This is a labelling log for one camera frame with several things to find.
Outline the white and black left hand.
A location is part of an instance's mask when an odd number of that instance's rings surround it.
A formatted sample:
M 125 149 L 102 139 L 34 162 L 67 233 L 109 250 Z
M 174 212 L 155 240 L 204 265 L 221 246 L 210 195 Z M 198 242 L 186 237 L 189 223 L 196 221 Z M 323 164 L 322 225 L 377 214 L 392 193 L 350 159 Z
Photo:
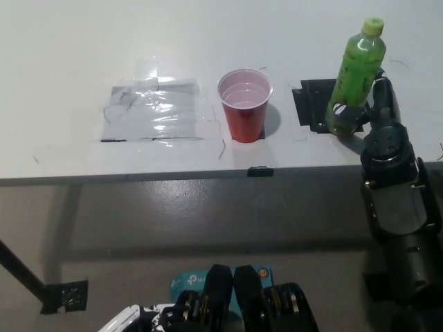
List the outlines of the white and black left hand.
M 158 322 L 162 312 L 173 306 L 174 304 L 154 304 L 149 307 L 137 304 L 128 306 L 111 318 L 99 332 L 151 331 L 152 325 Z

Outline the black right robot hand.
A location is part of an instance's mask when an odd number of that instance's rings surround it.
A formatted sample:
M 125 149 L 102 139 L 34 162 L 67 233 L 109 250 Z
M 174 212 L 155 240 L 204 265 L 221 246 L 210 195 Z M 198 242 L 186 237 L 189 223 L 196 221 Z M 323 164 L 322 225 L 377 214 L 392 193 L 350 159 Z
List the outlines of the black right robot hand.
M 370 124 L 370 133 L 363 139 L 362 165 L 381 169 L 405 167 L 415 162 L 407 129 L 401 123 L 395 91 L 382 68 L 372 85 L 372 105 L 352 107 L 335 102 L 332 120 L 334 128 L 343 135 L 350 127 Z

